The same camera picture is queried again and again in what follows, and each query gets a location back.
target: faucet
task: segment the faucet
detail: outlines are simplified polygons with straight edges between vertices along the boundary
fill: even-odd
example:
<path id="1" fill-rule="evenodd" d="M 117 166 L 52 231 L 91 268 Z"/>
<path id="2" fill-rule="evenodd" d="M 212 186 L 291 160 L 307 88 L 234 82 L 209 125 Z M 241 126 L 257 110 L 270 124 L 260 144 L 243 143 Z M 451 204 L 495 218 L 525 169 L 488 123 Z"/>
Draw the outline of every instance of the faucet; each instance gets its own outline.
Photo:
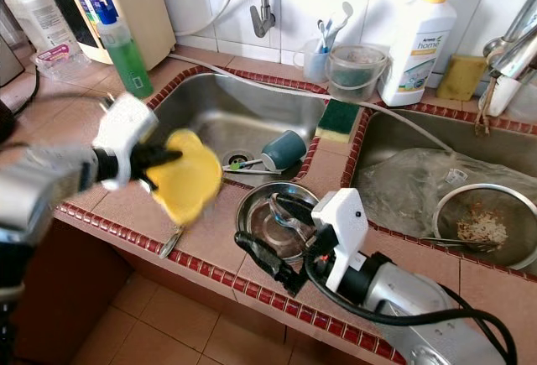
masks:
<path id="1" fill-rule="evenodd" d="M 253 32 L 258 38 L 264 37 L 269 29 L 276 24 L 276 17 L 270 12 L 269 0 L 261 0 L 261 17 L 255 6 L 250 7 L 252 16 Z"/>
<path id="2" fill-rule="evenodd" d="M 537 0 L 526 1 L 505 35 L 488 42 L 483 55 L 491 77 L 537 81 Z"/>

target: kitchen counter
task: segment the kitchen counter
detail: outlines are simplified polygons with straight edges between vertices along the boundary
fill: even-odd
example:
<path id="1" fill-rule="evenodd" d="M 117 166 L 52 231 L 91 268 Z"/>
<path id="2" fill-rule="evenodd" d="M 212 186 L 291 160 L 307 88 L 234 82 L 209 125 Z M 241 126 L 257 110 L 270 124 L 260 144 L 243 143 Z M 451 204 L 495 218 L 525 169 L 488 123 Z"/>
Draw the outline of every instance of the kitchen counter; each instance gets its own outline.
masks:
<path id="1" fill-rule="evenodd" d="M 177 53 L 226 67 L 240 76 L 258 81 L 323 93 L 326 89 L 326 84 L 307 85 L 300 71 L 287 65 L 186 47 L 179 47 Z M 183 61 L 165 60 L 150 73 L 155 93 L 148 98 L 148 104 L 155 107 L 179 82 L 200 70 L 200 67 Z M 33 86 L 34 76 L 29 67 L 27 73 L 2 88 L 0 96 L 9 105 L 29 95 Z M 94 64 L 81 81 L 66 83 L 44 78 L 36 98 L 43 103 L 35 103 L 24 112 L 15 134 L 8 141 L 90 143 L 103 114 L 91 98 L 120 91 L 123 91 L 123 85 L 117 72 L 105 65 Z M 59 93 L 84 98 L 51 100 Z M 460 116 L 468 119 L 477 110 L 477 104 L 475 101 L 440 100 L 434 97 L 433 90 L 428 89 L 422 103 L 413 109 L 451 117 L 457 112 L 465 112 Z M 503 128 L 511 125 L 519 131 L 537 134 L 537 123 L 533 127 L 514 126 L 508 117 L 494 120 L 493 125 Z M 329 190 L 348 186 L 364 130 L 365 124 L 357 123 L 349 144 L 314 138 L 297 182 L 319 197 Z M 0 166 L 13 162 L 20 154 L 21 151 L 15 149 L 1 153 Z M 374 325 L 332 304 L 311 283 L 291 299 L 235 245 L 232 238 L 235 214 L 248 190 L 248 186 L 225 183 L 210 212 L 186 229 L 176 250 L 166 260 L 159 259 L 158 252 L 174 232 L 175 224 L 136 182 L 116 192 L 95 187 L 60 205 L 55 217 L 367 362 L 404 363 L 399 354 L 379 337 Z M 537 301 L 537 277 L 534 275 L 478 263 L 473 258 L 419 244 L 411 237 L 374 226 L 370 227 L 363 250 L 369 254 L 380 251 L 403 268 L 459 292 L 474 307 L 490 311 L 513 333 L 519 363 L 534 362 L 537 345 L 533 331 L 537 313 L 532 310 Z"/>

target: sink basin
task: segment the sink basin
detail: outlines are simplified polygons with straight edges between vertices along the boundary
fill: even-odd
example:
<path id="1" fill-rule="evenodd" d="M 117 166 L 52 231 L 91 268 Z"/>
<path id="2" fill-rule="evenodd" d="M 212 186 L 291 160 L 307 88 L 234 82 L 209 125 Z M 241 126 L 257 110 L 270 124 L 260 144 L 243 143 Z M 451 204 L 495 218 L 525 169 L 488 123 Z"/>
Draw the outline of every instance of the sink basin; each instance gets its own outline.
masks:
<path id="1" fill-rule="evenodd" d="M 285 130 L 297 132 L 310 145 L 325 111 L 320 98 L 267 91 L 218 74 L 199 74 L 184 80 L 155 109 L 159 126 L 151 137 L 164 142 L 177 128 L 189 128 L 218 156 L 222 165 L 260 158 L 269 141 Z M 257 186 L 291 180 L 297 162 L 281 175 L 225 173 L 229 180 Z M 254 169 L 264 169 L 257 164 Z"/>
<path id="2" fill-rule="evenodd" d="M 432 133 L 457 153 L 537 177 L 535 136 L 493 128 L 490 137 L 478 138 L 474 135 L 473 123 L 403 109 L 394 111 Z M 438 146 L 408 125 L 382 113 L 374 113 L 366 126 L 352 187 L 358 185 L 360 169 L 412 148 L 438 149 Z M 537 262 L 523 271 L 537 274 Z"/>

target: small plastic bucket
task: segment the small plastic bucket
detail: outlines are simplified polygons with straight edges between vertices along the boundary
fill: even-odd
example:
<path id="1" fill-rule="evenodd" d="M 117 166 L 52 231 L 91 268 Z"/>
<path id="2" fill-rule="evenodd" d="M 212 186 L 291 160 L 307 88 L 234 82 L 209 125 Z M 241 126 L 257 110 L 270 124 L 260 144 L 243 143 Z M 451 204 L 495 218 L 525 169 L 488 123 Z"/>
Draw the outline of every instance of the small plastic bucket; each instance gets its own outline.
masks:
<path id="1" fill-rule="evenodd" d="M 293 64 L 298 69 L 303 69 L 304 78 L 307 81 L 322 83 L 327 82 L 328 77 L 326 77 L 326 61 L 328 60 L 328 53 L 317 53 L 317 45 L 319 44 L 318 39 L 309 40 L 299 51 L 295 52 L 293 55 Z M 304 54 L 304 65 L 299 65 L 296 62 L 296 58 L 299 53 Z"/>
<path id="2" fill-rule="evenodd" d="M 346 102 L 366 101 L 387 65 L 388 56 L 375 46 L 338 46 L 332 49 L 326 62 L 328 91 Z"/>

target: blue cup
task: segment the blue cup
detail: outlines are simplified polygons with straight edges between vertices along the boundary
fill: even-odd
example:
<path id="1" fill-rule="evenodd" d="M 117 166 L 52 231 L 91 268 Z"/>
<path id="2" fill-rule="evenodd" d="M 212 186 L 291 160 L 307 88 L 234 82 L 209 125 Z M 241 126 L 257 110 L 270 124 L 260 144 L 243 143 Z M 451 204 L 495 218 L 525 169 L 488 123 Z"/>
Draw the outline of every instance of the blue cup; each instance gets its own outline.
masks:
<path id="1" fill-rule="evenodd" d="M 302 158 L 306 150 L 302 137 L 287 130 L 263 147 L 261 160 L 268 170 L 285 170 Z"/>

